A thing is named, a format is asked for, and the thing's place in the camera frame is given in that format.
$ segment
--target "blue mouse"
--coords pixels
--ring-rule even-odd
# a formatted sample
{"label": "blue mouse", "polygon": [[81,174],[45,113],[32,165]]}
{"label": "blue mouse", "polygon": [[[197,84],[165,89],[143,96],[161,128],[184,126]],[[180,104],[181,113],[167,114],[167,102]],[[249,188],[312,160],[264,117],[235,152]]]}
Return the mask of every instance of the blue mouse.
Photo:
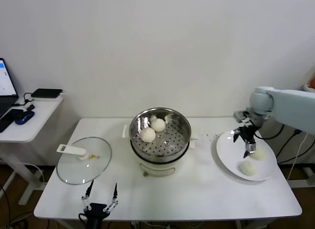
{"label": "blue mouse", "polygon": [[20,114],[16,119],[15,123],[18,125],[25,124],[30,118],[32,118],[35,115],[33,111],[26,111]]}

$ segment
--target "floor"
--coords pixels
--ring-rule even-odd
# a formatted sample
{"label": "floor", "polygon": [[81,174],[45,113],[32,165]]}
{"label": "floor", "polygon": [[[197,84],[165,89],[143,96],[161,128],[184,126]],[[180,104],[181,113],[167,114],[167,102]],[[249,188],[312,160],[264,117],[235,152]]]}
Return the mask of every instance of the floor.
{"label": "floor", "polygon": [[[50,174],[52,173],[52,169],[44,170],[44,175],[46,179],[49,179]],[[0,166],[0,183],[3,185],[7,178],[12,173],[12,170],[8,166]],[[283,174],[286,176],[288,174],[288,169],[283,169]],[[303,171],[299,169],[295,169],[292,173],[291,179],[305,179]],[[32,212],[36,206],[37,201],[40,198],[41,192],[33,193],[31,199],[28,204],[25,206],[20,206],[18,201],[26,188],[27,183],[20,176],[16,176],[9,188],[7,189],[7,194],[9,197],[10,207],[11,207],[11,219],[16,216],[25,213]],[[277,219],[273,223],[269,225],[270,229],[313,229],[315,228],[315,188],[309,189],[294,189],[294,194],[299,200],[302,208],[303,214],[300,217],[295,218],[283,218]],[[48,220],[38,219],[34,215],[30,215],[27,217],[27,221],[30,229],[65,229],[60,224],[57,224],[55,221],[50,220],[48,224]],[[8,205],[6,202],[5,196],[2,196],[0,199],[0,229],[2,226],[5,226],[8,223]],[[103,223],[104,229],[130,229],[130,223],[126,222],[113,222],[108,225],[108,222]],[[164,225],[164,223],[154,223],[156,225]],[[186,229],[189,228],[183,222],[171,223],[172,229]],[[188,223],[189,226],[194,227],[197,226],[198,223]],[[141,224],[141,229],[151,229],[151,226],[148,226],[144,223]],[[234,221],[225,221],[225,222],[204,222],[199,227],[195,227],[199,229],[236,229]]]}

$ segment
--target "smartphone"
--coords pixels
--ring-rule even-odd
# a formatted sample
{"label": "smartphone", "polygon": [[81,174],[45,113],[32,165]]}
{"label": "smartphone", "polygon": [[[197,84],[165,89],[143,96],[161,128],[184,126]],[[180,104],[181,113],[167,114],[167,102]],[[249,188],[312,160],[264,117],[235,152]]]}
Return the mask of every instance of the smartphone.
{"label": "smartphone", "polygon": [[63,90],[60,89],[37,89],[31,94],[32,98],[57,98]]}
{"label": "smartphone", "polygon": [[19,115],[23,113],[21,109],[11,109],[0,120],[0,133],[2,133]]}

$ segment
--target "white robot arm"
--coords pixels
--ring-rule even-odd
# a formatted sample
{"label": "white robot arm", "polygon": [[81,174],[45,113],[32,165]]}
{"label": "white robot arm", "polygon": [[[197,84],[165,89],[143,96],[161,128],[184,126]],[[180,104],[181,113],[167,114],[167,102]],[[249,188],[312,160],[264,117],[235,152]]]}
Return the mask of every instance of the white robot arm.
{"label": "white robot arm", "polygon": [[235,131],[234,141],[240,135],[246,144],[244,157],[255,151],[255,131],[269,118],[293,128],[315,134],[315,94],[298,90],[277,90],[258,87],[250,97],[250,108],[234,113],[243,127]]}

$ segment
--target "white plate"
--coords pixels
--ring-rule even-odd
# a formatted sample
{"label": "white plate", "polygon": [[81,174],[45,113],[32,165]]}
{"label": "white plate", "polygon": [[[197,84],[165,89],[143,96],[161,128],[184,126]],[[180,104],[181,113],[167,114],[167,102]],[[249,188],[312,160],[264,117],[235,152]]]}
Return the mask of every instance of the white plate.
{"label": "white plate", "polygon": [[[259,146],[259,148],[266,153],[266,156],[262,160],[253,159],[251,156],[243,159],[245,143],[240,136],[237,141],[233,143],[233,131],[225,132],[219,137],[217,141],[217,152],[222,163],[235,175],[250,181],[263,181],[268,179],[275,170],[277,159],[274,152],[265,141],[257,138],[255,138],[255,140],[257,147]],[[247,176],[240,171],[239,165],[245,160],[257,166],[257,173],[254,176]]]}

